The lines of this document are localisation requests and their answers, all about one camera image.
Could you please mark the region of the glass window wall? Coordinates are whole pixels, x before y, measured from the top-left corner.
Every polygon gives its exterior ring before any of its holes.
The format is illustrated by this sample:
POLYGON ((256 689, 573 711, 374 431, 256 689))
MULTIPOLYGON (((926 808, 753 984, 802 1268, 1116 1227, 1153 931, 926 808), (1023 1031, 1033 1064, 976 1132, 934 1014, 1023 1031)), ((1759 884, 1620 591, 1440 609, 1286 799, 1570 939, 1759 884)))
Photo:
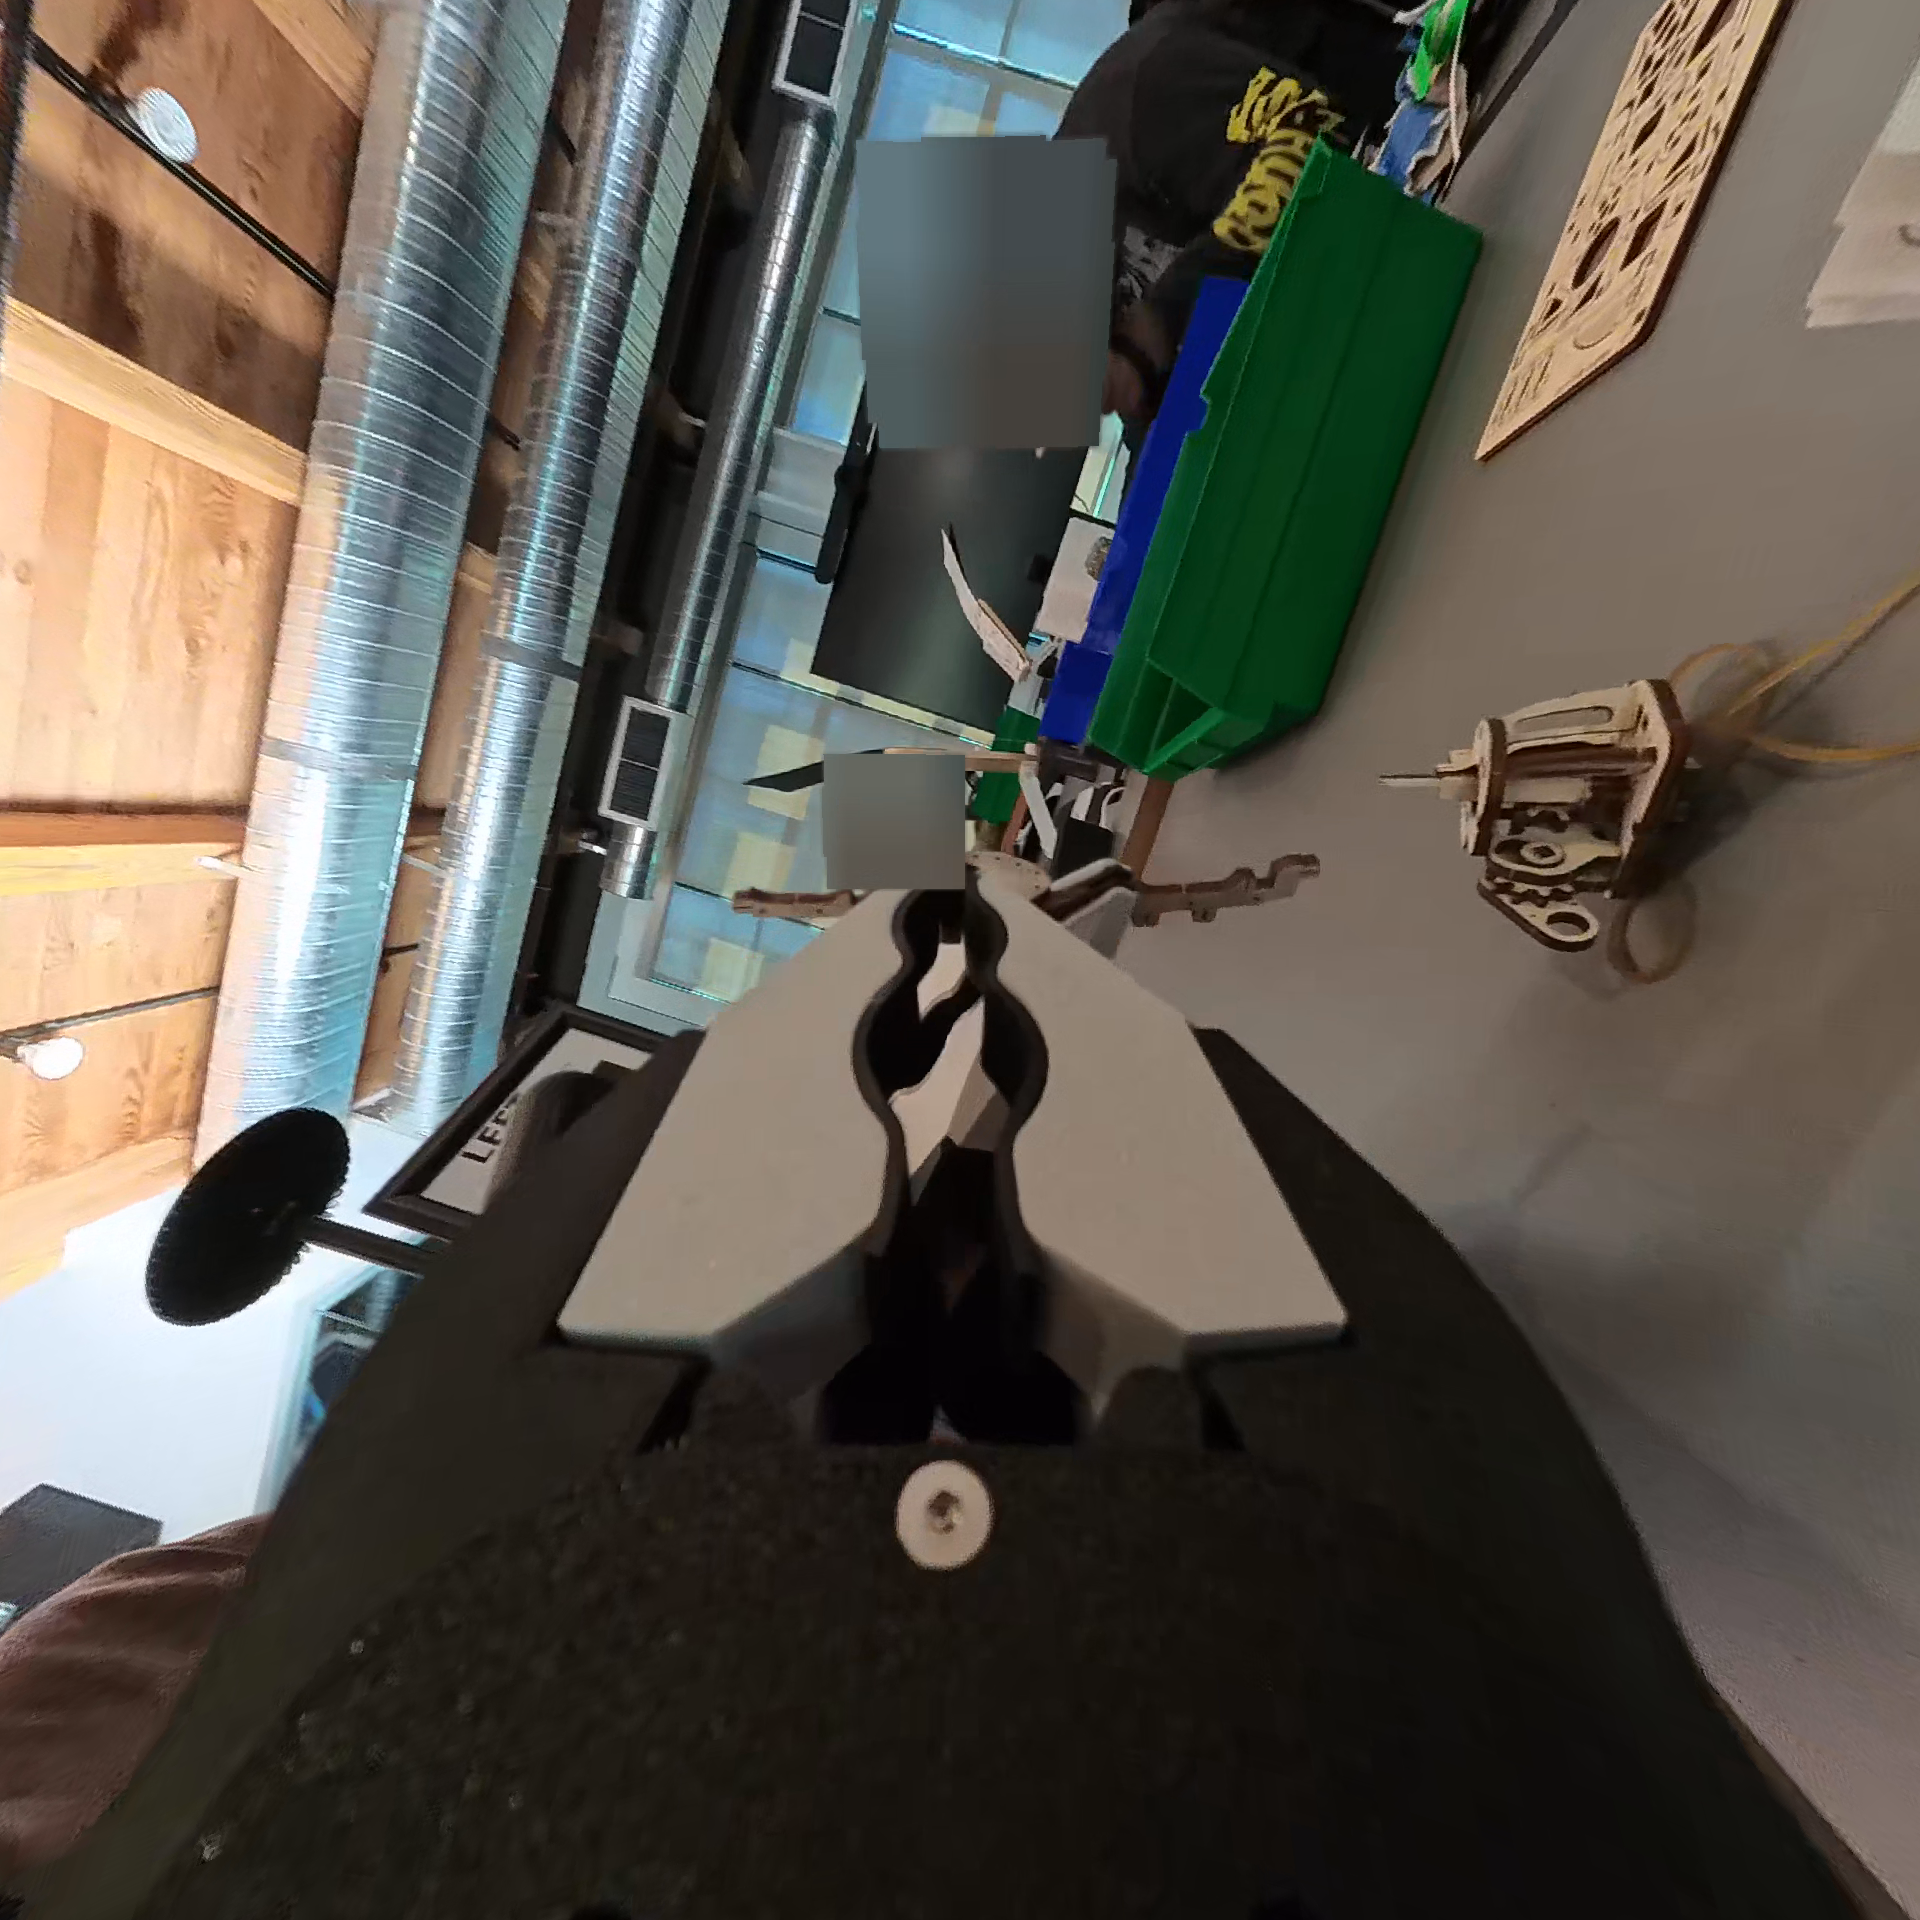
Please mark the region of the glass window wall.
POLYGON ((694 757, 662 829, 652 892, 632 912, 610 995, 649 1027, 700 1027, 802 942, 802 931, 730 912, 749 885, 820 878, 807 792, 749 792, 753 775, 823 748, 972 737, 962 722, 820 678, 827 587, 812 577, 833 469, 860 397, 852 269, 854 139, 1054 131, 1072 85, 1122 28, 1122 4, 860 4, 852 81, 804 228, 802 281, 780 329, 756 489, 736 512, 724 597, 697 687, 694 757))

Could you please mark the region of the black monitor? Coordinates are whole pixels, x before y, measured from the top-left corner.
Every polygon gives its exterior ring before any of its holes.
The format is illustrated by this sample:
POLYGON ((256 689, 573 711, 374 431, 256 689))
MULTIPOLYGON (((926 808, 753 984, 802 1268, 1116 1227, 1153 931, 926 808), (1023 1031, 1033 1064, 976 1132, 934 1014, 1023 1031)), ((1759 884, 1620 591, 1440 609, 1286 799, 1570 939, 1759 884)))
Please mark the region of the black monitor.
POLYGON ((994 732, 1010 678, 946 567, 1023 641, 1062 547, 1084 449, 886 449, 862 412, 833 469, 814 577, 827 589, 812 675, 994 732))

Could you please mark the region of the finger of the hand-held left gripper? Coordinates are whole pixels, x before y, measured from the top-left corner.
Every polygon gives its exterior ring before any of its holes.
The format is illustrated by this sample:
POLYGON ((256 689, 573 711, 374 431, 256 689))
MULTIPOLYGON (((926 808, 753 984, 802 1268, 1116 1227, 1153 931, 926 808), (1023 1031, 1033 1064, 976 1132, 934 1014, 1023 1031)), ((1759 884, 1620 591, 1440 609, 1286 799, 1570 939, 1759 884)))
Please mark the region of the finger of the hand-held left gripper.
POLYGON ((1033 894, 1036 912, 1110 962, 1134 929, 1136 905, 1136 875, 1122 862, 1089 862, 1033 894))
POLYGON ((926 1187, 947 1149, 994 1155, 1039 1087, 1039 1037, 1006 998, 983 998, 952 1027, 934 1065, 897 1094, 903 1162, 926 1187))

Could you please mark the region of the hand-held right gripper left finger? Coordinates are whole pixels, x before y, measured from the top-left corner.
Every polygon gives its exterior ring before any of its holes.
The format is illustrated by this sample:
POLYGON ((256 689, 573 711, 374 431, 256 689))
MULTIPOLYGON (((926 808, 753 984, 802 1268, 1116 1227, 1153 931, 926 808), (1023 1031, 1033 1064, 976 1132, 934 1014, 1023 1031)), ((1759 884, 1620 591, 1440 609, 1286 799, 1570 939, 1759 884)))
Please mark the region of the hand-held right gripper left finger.
POLYGON ((876 892, 703 1031, 560 1308, 573 1345, 846 1367, 906 1195, 892 1094, 959 892, 876 892))

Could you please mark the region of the long notched wooden strip part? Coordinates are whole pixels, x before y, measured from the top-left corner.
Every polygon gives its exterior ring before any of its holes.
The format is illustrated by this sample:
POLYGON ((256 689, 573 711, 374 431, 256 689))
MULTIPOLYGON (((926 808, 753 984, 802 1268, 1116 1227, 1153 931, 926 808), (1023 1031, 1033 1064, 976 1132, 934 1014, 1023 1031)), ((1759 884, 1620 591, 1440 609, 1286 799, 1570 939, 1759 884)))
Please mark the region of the long notched wooden strip part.
MULTIPOLYGON (((1312 855, 1283 855, 1266 868, 1234 868, 1217 879, 1147 884, 1136 878, 1139 905, 1134 927, 1157 927, 1166 918, 1189 918, 1210 922, 1219 912, 1287 901, 1306 879, 1319 875, 1319 861, 1312 855)), ((730 894, 730 909, 742 918, 827 922, 847 914, 860 901, 857 889, 833 889, 824 894, 739 889, 730 894)))

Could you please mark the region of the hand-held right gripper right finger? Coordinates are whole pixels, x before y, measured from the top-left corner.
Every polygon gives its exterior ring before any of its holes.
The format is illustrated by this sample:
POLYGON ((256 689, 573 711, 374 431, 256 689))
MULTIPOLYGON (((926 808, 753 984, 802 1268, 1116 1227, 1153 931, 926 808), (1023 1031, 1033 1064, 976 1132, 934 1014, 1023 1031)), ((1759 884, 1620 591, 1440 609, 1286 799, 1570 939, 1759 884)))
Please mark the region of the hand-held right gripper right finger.
POLYGON ((986 1011, 1039 1065, 1006 1091, 1039 1349, 1084 1394, 1139 1369, 1330 1342, 1347 1325, 1186 1018, 1033 904, 980 889, 986 1011))

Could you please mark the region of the white printed cardboard box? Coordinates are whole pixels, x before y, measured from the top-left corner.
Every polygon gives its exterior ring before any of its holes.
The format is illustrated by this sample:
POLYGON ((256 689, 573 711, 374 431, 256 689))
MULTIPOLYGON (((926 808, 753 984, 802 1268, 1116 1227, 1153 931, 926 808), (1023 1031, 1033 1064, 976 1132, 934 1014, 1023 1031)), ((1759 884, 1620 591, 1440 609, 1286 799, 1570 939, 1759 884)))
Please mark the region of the white printed cardboard box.
POLYGON ((1917 68, 1837 209, 1837 237, 1804 297, 1804 325, 1917 324, 1917 68))

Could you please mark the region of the large silver spiral duct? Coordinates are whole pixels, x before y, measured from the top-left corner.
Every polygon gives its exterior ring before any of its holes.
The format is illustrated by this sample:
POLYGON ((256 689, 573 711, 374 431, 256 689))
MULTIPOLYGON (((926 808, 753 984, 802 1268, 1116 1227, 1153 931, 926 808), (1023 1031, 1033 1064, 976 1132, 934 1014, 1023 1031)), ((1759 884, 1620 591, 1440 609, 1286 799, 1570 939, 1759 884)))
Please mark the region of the large silver spiral duct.
POLYGON ((387 4, 192 1162, 354 1099, 564 4, 387 4))
POLYGON ((727 4, 599 11, 523 469, 382 1102, 410 1134, 497 1064, 727 15, 727 4))

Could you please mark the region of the black fuzzy disc on rod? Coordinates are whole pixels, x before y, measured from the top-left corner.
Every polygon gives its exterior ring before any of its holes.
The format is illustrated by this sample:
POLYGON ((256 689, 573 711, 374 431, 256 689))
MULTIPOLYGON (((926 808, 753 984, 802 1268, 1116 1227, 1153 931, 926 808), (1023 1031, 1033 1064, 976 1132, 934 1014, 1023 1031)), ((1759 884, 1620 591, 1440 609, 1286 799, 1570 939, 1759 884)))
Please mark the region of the black fuzzy disc on rod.
POLYGON ((347 1179, 347 1132, 317 1108, 263 1118, 220 1147, 180 1189, 146 1267, 146 1304, 169 1325, 213 1325, 277 1288, 323 1249, 384 1274, 420 1278, 436 1249, 332 1214, 347 1179))

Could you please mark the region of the small white box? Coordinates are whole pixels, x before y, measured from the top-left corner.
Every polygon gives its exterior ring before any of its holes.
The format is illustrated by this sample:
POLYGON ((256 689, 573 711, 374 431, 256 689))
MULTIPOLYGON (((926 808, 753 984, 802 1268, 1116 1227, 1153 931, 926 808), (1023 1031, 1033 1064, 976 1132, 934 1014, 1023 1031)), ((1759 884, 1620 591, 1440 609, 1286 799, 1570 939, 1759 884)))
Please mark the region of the small white box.
POLYGON ((1113 529, 1084 514, 1067 514, 1062 542, 1049 568, 1039 612, 1033 612, 1032 634, 1043 641, 1077 642, 1084 634, 1090 601, 1102 567, 1110 554, 1113 529))

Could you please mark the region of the yellow rubber band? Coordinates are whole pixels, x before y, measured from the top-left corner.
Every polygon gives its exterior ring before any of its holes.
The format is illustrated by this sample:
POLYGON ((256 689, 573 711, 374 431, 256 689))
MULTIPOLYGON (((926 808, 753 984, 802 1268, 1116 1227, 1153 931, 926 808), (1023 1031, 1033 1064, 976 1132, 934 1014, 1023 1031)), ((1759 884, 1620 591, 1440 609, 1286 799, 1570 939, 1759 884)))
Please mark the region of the yellow rubber band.
POLYGON ((1714 642, 1672 668, 1677 695, 1696 695, 1690 725, 1707 745, 1730 757, 1756 757, 1792 778, 1852 778, 1917 759, 1917 737, 1903 741, 1812 741, 1782 735, 1777 711, 1812 697, 1886 627, 1917 605, 1917 572, 1853 615, 1834 638, 1796 655, 1773 657, 1762 642, 1714 642))

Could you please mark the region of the tan rubber band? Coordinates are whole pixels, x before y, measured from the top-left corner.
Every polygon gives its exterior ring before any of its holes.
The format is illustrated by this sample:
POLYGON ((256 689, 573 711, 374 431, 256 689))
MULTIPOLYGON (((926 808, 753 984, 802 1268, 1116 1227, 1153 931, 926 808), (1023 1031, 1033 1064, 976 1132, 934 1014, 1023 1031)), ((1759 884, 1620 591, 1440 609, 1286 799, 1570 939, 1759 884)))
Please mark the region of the tan rubber band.
POLYGON ((1647 894, 1620 901, 1606 922, 1602 961, 1624 985, 1660 985, 1672 979, 1690 957, 1696 942, 1699 905, 1689 878, 1669 878, 1647 894), (1650 918, 1650 957, 1637 952, 1633 927, 1650 918))

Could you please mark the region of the black duct vent grille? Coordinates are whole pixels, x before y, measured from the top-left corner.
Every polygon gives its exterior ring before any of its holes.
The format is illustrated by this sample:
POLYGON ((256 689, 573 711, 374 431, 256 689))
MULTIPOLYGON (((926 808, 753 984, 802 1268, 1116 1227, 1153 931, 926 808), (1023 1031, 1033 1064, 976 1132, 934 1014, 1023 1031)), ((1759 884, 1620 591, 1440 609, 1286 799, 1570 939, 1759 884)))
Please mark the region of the black duct vent grille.
POLYGON ((789 4, 770 85, 794 102, 833 107, 854 4, 789 4))
POLYGON ((683 748, 684 715, 623 697, 599 782, 597 815, 623 829, 649 827, 683 748))

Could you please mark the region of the green plastic bin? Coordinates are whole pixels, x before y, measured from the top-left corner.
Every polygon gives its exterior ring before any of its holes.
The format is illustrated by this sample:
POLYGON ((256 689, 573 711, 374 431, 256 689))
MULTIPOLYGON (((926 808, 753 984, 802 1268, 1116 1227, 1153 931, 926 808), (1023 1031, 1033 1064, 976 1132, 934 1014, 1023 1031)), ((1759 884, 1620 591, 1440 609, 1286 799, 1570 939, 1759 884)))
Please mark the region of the green plastic bin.
POLYGON ((1182 779, 1316 718, 1480 248, 1312 149, 1202 382, 1090 748, 1182 779))

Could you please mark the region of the narrow grey duct pipe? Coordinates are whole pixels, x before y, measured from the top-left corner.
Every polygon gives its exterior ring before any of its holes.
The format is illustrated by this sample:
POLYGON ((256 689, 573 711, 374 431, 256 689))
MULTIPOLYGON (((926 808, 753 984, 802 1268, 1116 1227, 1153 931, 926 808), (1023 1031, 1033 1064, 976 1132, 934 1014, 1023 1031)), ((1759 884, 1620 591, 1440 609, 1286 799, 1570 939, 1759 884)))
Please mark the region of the narrow grey duct pipe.
POLYGON ((667 838, 670 811, 684 794, 694 708, 706 682, 706 659, 716 642, 739 519, 770 431, 780 349, 802 288, 804 248, 833 149, 833 121, 833 109, 790 107, 780 125, 744 248, 679 542, 667 568, 659 627, 646 642, 637 681, 624 691, 624 697, 683 711, 683 748, 649 827, 606 824, 607 847, 599 892, 610 901, 649 897, 659 842, 667 838))

